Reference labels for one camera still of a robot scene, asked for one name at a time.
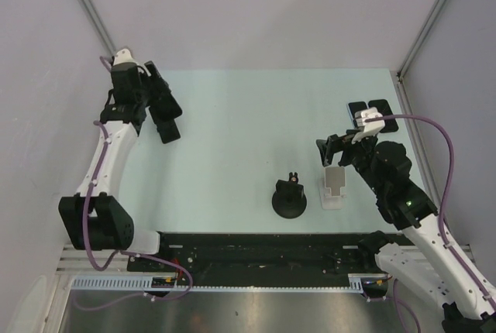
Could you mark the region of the black round-base clamp stand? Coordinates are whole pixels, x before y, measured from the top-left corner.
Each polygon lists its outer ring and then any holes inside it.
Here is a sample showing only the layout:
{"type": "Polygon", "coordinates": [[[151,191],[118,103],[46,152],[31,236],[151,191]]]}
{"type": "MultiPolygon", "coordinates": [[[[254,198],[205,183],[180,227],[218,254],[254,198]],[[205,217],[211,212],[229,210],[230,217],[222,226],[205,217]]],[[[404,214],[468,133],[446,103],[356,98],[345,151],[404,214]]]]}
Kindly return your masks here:
{"type": "Polygon", "coordinates": [[[277,181],[271,204],[275,213],[285,219],[296,219],[304,213],[307,197],[297,172],[290,172],[287,180],[277,181]]]}

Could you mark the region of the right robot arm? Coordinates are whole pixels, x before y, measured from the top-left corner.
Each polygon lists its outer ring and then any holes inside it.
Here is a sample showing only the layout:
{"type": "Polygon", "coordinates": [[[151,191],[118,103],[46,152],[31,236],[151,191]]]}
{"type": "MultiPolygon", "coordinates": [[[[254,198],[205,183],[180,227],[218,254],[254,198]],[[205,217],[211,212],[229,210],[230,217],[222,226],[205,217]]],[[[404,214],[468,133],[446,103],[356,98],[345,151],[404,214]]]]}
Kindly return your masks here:
{"type": "Polygon", "coordinates": [[[419,299],[443,313],[445,332],[493,332],[495,287],[463,252],[448,229],[439,223],[440,211],[410,178],[412,162],[405,147],[363,137],[357,130],[316,142],[322,165],[335,154],[339,166],[352,166],[377,199],[383,219],[400,231],[423,254],[425,268],[383,232],[369,234],[357,253],[359,266],[391,274],[419,299]]]}

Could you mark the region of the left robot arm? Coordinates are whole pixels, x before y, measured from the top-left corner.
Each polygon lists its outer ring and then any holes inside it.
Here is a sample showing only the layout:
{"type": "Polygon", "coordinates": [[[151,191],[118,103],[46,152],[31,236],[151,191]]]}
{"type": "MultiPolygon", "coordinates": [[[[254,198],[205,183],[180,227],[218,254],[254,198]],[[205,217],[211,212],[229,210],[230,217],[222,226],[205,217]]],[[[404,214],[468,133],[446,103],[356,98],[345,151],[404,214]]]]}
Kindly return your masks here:
{"type": "Polygon", "coordinates": [[[136,226],[119,202],[119,188],[146,118],[167,144],[181,136],[175,120],[182,109],[152,61],[114,59],[110,76],[112,87],[95,121],[94,156],[76,193],[62,197],[58,211],[75,249],[141,253],[148,266],[161,271],[170,265],[171,251],[160,245],[158,232],[136,226]]]}

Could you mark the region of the black phone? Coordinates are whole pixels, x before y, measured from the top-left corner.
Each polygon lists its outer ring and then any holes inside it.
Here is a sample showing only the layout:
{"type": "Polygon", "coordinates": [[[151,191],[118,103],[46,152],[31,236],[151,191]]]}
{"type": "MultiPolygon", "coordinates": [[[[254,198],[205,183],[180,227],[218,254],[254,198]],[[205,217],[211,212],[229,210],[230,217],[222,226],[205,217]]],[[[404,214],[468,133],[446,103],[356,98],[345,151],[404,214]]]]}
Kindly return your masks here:
{"type": "MultiPolygon", "coordinates": [[[[370,108],[376,108],[377,111],[379,113],[381,113],[383,116],[393,115],[393,111],[391,110],[391,106],[389,105],[389,102],[386,99],[371,100],[371,101],[368,101],[367,105],[370,108]]],[[[395,119],[385,120],[384,123],[385,123],[385,126],[381,130],[382,134],[393,133],[393,132],[397,132],[399,130],[398,123],[396,122],[395,119]]]]}
{"type": "Polygon", "coordinates": [[[183,110],[171,91],[163,91],[154,95],[149,102],[150,114],[156,125],[170,122],[182,116],[183,110]]]}

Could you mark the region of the white folding phone stand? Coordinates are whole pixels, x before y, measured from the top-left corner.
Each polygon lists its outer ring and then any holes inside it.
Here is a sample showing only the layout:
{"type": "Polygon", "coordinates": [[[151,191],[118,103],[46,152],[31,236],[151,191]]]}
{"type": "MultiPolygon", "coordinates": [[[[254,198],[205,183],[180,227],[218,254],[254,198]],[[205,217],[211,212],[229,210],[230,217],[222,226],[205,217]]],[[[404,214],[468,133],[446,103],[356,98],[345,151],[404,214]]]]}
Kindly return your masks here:
{"type": "Polygon", "coordinates": [[[343,209],[346,199],[345,168],[341,166],[324,167],[319,193],[323,210],[343,209]]]}

